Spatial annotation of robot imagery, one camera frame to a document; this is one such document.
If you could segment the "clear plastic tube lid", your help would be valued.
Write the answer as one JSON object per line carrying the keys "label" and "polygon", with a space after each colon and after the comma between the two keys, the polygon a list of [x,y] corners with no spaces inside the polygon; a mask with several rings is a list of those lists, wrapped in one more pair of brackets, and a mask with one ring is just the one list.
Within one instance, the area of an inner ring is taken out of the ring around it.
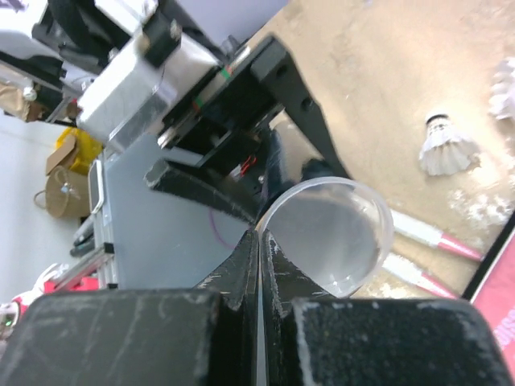
{"label": "clear plastic tube lid", "polygon": [[370,282],[393,246],[386,201],[363,183],[319,177],[282,193],[257,224],[285,257],[330,294],[345,298]]}

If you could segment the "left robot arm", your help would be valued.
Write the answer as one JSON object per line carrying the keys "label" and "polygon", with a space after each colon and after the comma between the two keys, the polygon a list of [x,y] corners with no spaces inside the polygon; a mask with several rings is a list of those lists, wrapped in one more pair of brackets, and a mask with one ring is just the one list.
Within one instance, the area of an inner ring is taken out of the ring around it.
{"label": "left robot arm", "polygon": [[303,177],[346,177],[323,112],[274,35],[217,46],[176,1],[4,1],[1,108],[74,124],[122,153],[143,134],[194,162],[157,161],[148,187],[254,222],[290,183],[270,122],[319,152]]}

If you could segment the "black shuttlecock tube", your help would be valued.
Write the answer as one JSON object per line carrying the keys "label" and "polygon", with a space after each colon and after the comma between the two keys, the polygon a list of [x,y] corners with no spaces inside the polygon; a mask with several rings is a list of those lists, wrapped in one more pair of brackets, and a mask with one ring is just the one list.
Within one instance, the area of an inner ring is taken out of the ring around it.
{"label": "black shuttlecock tube", "polygon": [[293,186],[318,177],[339,176],[350,179],[329,166],[326,159],[288,118],[260,125],[264,146],[263,178],[259,196],[260,214],[264,215],[278,197]]}

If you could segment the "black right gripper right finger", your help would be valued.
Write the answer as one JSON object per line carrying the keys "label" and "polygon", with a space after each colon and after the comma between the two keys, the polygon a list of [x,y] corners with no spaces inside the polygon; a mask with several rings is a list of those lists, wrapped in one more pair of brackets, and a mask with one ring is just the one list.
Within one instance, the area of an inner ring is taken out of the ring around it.
{"label": "black right gripper right finger", "polygon": [[268,385],[508,385],[488,324],[445,298],[335,298],[261,238]]}

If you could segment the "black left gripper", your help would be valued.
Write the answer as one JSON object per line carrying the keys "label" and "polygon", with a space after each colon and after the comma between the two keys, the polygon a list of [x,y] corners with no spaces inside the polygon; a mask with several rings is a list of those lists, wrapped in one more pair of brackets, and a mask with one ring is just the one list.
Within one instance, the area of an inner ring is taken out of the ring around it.
{"label": "black left gripper", "polygon": [[350,179],[293,56],[275,35],[267,35],[239,64],[223,68],[189,98],[183,117],[168,114],[163,148],[188,150],[200,160],[190,166],[161,158],[146,172],[146,185],[255,224],[258,200],[229,175],[264,175],[270,122],[283,110],[334,175]]}

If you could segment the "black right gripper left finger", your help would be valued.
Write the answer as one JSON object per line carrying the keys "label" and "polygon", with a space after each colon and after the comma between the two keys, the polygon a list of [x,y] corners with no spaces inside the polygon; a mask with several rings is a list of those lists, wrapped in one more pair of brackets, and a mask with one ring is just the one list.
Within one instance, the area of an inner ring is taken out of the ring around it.
{"label": "black right gripper left finger", "polygon": [[1,359],[4,385],[253,385],[258,235],[190,289],[42,296]]}

